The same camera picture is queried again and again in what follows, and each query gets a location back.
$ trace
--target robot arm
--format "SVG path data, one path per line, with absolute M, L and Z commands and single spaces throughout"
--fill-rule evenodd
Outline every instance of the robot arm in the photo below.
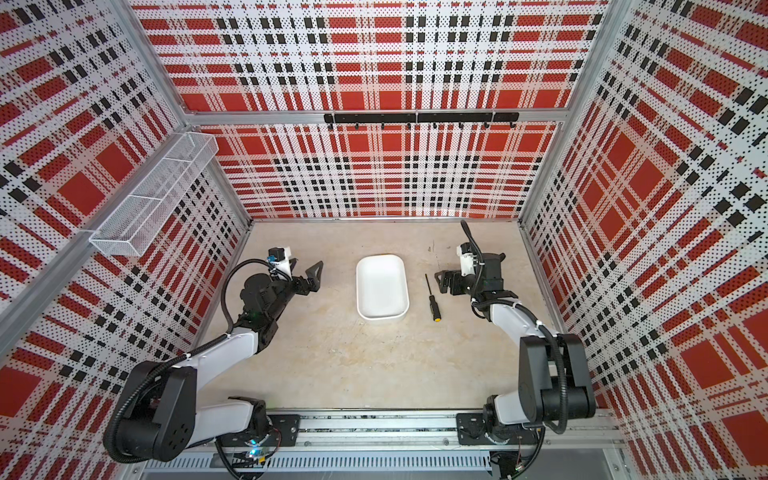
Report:
M 259 263 L 270 273 L 246 280 L 240 298 L 243 312 L 233 323 L 224 302 L 232 275 L 243 266 Z M 224 335 L 165 363 L 142 362 L 134 367 L 104 433 L 104 447 L 116 462 L 133 463 L 154 458 L 168 462 L 189 445 L 219 435 L 250 430 L 265 437 L 270 430 L 262 400 L 230 397 L 214 406 L 197 409 L 197 391 L 236 363 L 268 347 L 277 320 L 294 295 L 320 288 L 323 262 L 292 276 L 296 259 L 290 248 L 270 249 L 265 260 L 246 260 L 224 280 L 221 306 L 230 327 Z
M 464 220 L 462 228 L 469 242 L 456 249 L 461 269 L 435 274 L 440 292 L 469 295 L 475 315 L 499 326 L 520 348 L 517 391 L 492 396 L 485 407 L 488 437 L 503 442 L 514 430 L 509 427 L 520 425 L 546 424 L 562 433 L 568 419 L 594 416 L 597 404 L 579 338 L 549 330 L 513 292 L 504 290 L 505 255 L 483 253 Z M 549 372 L 551 362 L 556 376 Z

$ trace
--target screwdriver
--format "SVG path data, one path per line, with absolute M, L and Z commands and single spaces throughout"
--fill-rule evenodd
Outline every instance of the screwdriver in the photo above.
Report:
M 435 296 L 432 295 L 432 288 L 429 286 L 429 277 L 424 274 L 424 278 L 427 280 L 427 288 L 429 289 L 429 309 L 432 311 L 432 319 L 436 322 L 440 321 L 440 307 L 437 306 Z

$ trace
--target metal grate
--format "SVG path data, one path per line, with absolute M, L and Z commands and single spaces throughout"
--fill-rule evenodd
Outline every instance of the metal grate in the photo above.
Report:
M 106 255 L 140 257 L 218 152 L 213 135 L 187 132 L 91 236 Z
M 272 472 L 488 471 L 490 454 L 477 452 L 281 452 L 267 460 Z M 222 468 L 214 452 L 182 453 L 171 462 L 151 461 L 145 472 L 205 471 Z
M 182 453 L 178 457 L 174 458 L 170 462 L 159 462 L 158 460 L 150 460 L 147 462 L 147 466 L 144 468 L 145 472 L 152 471 L 167 471 L 172 468 L 174 470 L 184 470 L 185 472 L 201 471 L 207 472 L 210 469 L 210 461 L 213 459 L 215 453 Z

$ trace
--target black cable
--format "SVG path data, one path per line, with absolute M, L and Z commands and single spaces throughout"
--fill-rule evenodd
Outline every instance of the black cable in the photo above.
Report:
M 462 220 L 462 230 L 464 230 L 464 234 L 469 239 L 469 244 L 472 246 L 472 249 L 475 251 L 475 255 L 478 257 L 478 265 L 480 268 L 478 268 L 477 276 L 475 277 L 475 285 L 472 286 L 472 298 L 475 298 L 475 293 L 478 291 L 478 286 L 480 285 L 480 279 L 482 278 L 483 270 L 485 270 L 485 259 L 482 256 L 482 251 L 480 251 L 480 247 L 478 247 L 477 242 L 475 242 L 475 239 L 472 238 L 472 232 L 469 231 L 469 225 L 467 225 L 466 220 Z
M 538 430 L 538 442 L 536 442 L 536 448 L 533 450 L 533 453 L 531 454 L 531 457 L 528 459 L 528 461 L 523 465 L 523 469 L 517 473 L 515 473 L 511 480 L 515 480 L 515 478 L 519 477 L 520 475 L 524 474 L 528 468 L 533 465 L 533 462 L 536 461 L 536 458 L 538 457 L 538 453 L 541 451 L 541 446 L 544 444 L 544 433 L 547 431 L 547 429 L 541 428 Z
M 533 320 L 535 323 L 538 322 L 536 315 L 534 315 L 533 312 L 529 310 L 526 306 L 521 305 L 520 303 L 512 302 L 510 300 L 497 298 L 492 300 L 486 300 L 485 302 L 474 302 L 472 304 L 472 307 L 482 308 L 484 306 L 492 305 L 494 303 L 499 303 L 501 305 L 508 305 L 518 310 L 521 310 L 523 313 L 525 313 L 528 316 L 528 318 Z M 549 343 L 550 349 L 552 351 L 552 356 L 554 357 L 554 365 L 558 369 L 558 389 L 560 390 L 560 409 L 558 412 L 558 423 L 557 425 L 555 425 L 553 422 L 550 422 L 547 420 L 544 422 L 544 424 L 547 427 L 549 427 L 553 432 L 560 435 L 562 433 L 565 433 L 565 428 L 568 426 L 568 379 L 565 376 L 565 361 L 563 360 L 562 353 L 560 353 L 560 346 L 558 345 L 558 341 L 552 336 L 552 333 L 549 331 L 549 329 L 544 325 L 539 325 L 538 329 L 544 335 L 544 338 L 547 340 L 547 343 Z
M 257 478 L 261 478 L 261 475 L 264 475 L 264 472 L 248 472 L 247 477 L 245 474 L 240 474 L 230 463 L 230 460 L 227 458 L 227 454 L 224 453 L 224 447 L 221 445 L 221 437 L 216 437 L 216 451 L 219 454 L 219 458 L 221 458 L 221 462 L 224 463 L 224 468 L 227 469 L 227 471 L 237 480 L 245 480 L 248 478 L 249 480 L 256 480 Z
M 154 367 L 151 372 L 149 372 L 149 374 L 136 386 L 134 391 L 131 392 L 131 394 L 125 399 L 125 402 L 116 407 L 112 413 L 112 417 L 110 418 L 109 423 L 107 424 L 107 428 L 104 430 L 104 448 L 107 450 L 110 458 L 118 463 L 138 463 L 149 460 L 149 458 L 125 455 L 124 453 L 120 452 L 120 450 L 118 450 L 118 427 L 120 426 L 120 422 L 122 421 L 123 415 L 125 415 L 125 411 L 128 409 L 128 406 L 133 403 L 134 400 L 136 400 L 136 398 L 138 398 L 138 396 L 141 395 L 147 387 L 151 386 L 151 384 L 154 383 L 154 380 L 158 376 L 168 371 L 172 366 L 186 360 L 191 356 L 195 356 L 198 353 L 203 352 L 204 350 L 209 349 L 210 347 L 215 346 L 220 342 L 223 342 L 225 339 L 227 339 L 227 334 L 218 336 L 210 342 L 198 346 L 196 349 L 192 349 L 188 354 L 178 356 L 175 359 L 170 359 L 164 363 L 161 363 L 160 365 Z
M 258 263 L 259 265 L 264 265 L 266 268 L 270 270 L 270 273 L 277 272 L 279 275 L 282 275 L 285 280 L 288 281 L 288 283 L 291 283 L 293 279 L 291 279 L 290 275 L 283 272 L 280 269 L 275 268 L 275 266 L 272 263 L 267 262 L 266 260 L 261 260 L 260 258 L 251 258 L 249 260 L 245 260 L 243 262 L 238 263 L 231 272 L 227 275 L 227 278 L 224 279 L 224 285 L 221 287 L 221 296 L 220 296 L 220 303 L 221 303 L 221 311 L 224 314 L 224 319 L 227 321 L 227 333 L 232 332 L 232 328 L 234 328 L 234 321 L 232 320 L 232 316 L 230 315 L 230 310 L 227 308 L 227 287 L 230 285 L 230 280 L 232 280 L 232 277 L 234 276 L 235 272 L 237 272 L 239 269 L 243 268 L 246 265 L 250 265 L 252 263 Z
M 471 303 L 471 304 L 469 305 L 469 307 L 470 307 L 470 308 L 472 308 L 472 313 L 474 313 L 476 317 L 478 317 L 478 318 L 482 318 L 483 320 L 487 320 L 487 319 L 486 319 L 486 318 L 485 318 L 483 315 L 480 315 L 480 314 L 478 313 L 478 311 L 477 311 L 477 310 L 475 310 L 475 304 L 474 304 L 474 303 Z
M 517 458 L 511 460 L 511 462 L 514 462 L 514 465 L 515 465 L 514 466 L 515 474 L 512 475 L 510 477 L 510 479 L 514 479 L 514 478 L 519 477 L 520 475 L 525 473 L 525 471 L 528 470 L 528 468 L 530 468 L 531 465 L 533 465 L 533 462 L 538 457 L 538 453 L 541 451 L 541 447 L 544 444 L 544 433 L 545 433 L 545 431 L 546 431 L 546 429 L 544 429 L 543 427 L 538 429 L 538 435 L 537 435 L 538 440 L 536 442 L 536 447 L 534 448 L 533 453 L 531 453 L 531 456 L 528 457 L 528 460 L 525 462 L 525 465 L 523 465 L 523 468 L 520 471 L 517 470 L 518 463 L 520 462 L 520 459 L 521 459 L 521 451 L 518 450 Z M 499 459 L 500 458 L 508 458 L 508 455 L 511 456 L 510 451 L 496 452 L 493 455 L 491 455 L 491 458 L 490 458 L 489 461 L 492 464 L 498 465 L 499 468 L 501 468 L 501 465 L 500 465 L 501 463 L 500 463 Z M 509 480 L 509 478 L 500 478 L 500 480 Z
M 227 303 L 225 302 L 224 297 L 227 293 L 227 286 L 229 285 L 230 280 L 232 280 L 232 276 L 237 272 L 240 268 L 249 265 L 251 263 L 258 263 L 259 265 L 264 265 L 268 269 L 270 269 L 270 273 L 273 271 L 276 271 L 279 275 L 281 275 L 283 278 L 285 278 L 289 283 L 293 281 L 291 279 L 290 275 L 283 272 L 282 270 L 276 269 L 273 264 L 267 262 L 266 260 L 261 260 L 259 258 L 252 258 L 249 260 L 245 260 L 243 262 L 238 263 L 232 271 L 227 275 L 227 278 L 224 280 L 224 284 L 221 287 L 221 309 L 224 313 L 224 318 L 227 320 L 227 333 L 223 334 L 222 336 L 218 336 L 217 338 L 211 340 L 208 343 L 205 343 L 203 345 L 198 346 L 195 349 L 192 349 L 190 352 L 178 356 L 174 359 L 170 359 L 164 363 L 161 363 L 160 365 L 154 367 L 152 371 L 136 386 L 136 388 L 131 392 L 131 394 L 126 397 L 125 402 L 123 402 L 121 405 L 117 406 L 112 413 L 112 417 L 110 418 L 109 423 L 107 424 L 107 428 L 104 430 L 104 448 L 107 450 L 107 453 L 109 454 L 110 458 L 115 460 L 118 463 L 138 463 L 138 462 L 144 462 L 146 460 L 150 460 L 149 458 L 143 458 L 143 457 L 137 457 L 134 455 L 126 455 L 117 447 L 118 442 L 118 427 L 120 426 L 120 422 L 123 419 L 123 415 L 125 415 L 125 411 L 128 409 L 128 406 L 133 403 L 136 398 L 139 397 L 144 391 L 147 389 L 147 387 L 150 387 L 152 383 L 154 383 L 154 380 L 161 376 L 163 373 L 167 372 L 171 367 L 176 365 L 179 362 L 182 362 L 192 356 L 197 355 L 198 353 L 203 352 L 204 350 L 209 349 L 212 346 L 217 345 L 220 342 L 223 342 L 225 339 L 229 338 L 229 334 L 232 333 L 232 329 L 234 328 L 234 322 L 232 321 L 232 316 L 230 315 L 230 311 L 227 308 Z
M 563 360 L 563 355 L 560 353 L 558 341 L 552 336 L 549 329 L 544 325 L 539 325 L 538 329 L 541 330 L 541 333 L 544 333 L 544 337 L 551 347 L 552 355 L 554 357 L 554 365 L 558 368 L 558 388 L 560 389 L 560 415 L 558 424 L 555 425 L 549 420 L 546 420 L 544 424 L 553 432 L 560 435 L 565 432 L 565 427 L 568 426 L 568 383 L 565 378 L 565 361 Z

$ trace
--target red plaid pattern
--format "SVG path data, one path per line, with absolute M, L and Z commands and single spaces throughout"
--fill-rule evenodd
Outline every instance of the red plaid pattern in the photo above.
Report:
M 607 0 L 131 0 L 191 111 L 564 107 Z
M 216 126 L 217 159 L 254 218 L 513 218 L 554 123 Z
M 98 5 L 6 5 L 0 56 L 2 311 L 176 122 Z
M 113 478 L 128 373 L 190 349 L 243 228 L 203 173 L 141 258 L 94 255 L 0 366 L 3 478 Z
M 765 2 L 638 2 L 531 235 L 647 478 L 768 475 Z

